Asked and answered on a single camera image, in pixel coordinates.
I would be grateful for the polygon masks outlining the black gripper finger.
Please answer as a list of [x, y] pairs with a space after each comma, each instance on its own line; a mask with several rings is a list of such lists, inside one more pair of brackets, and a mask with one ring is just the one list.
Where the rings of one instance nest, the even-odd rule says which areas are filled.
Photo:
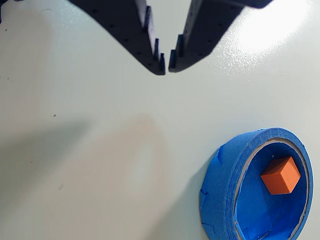
[[72, 0], [105, 28], [138, 62], [155, 75], [166, 73], [152, 8], [145, 0]]
[[262, 9], [270, 0], [192, 0], [183, 33], [170, 53], [168, 70], [181, 72], [211, 54], [244, 7]]

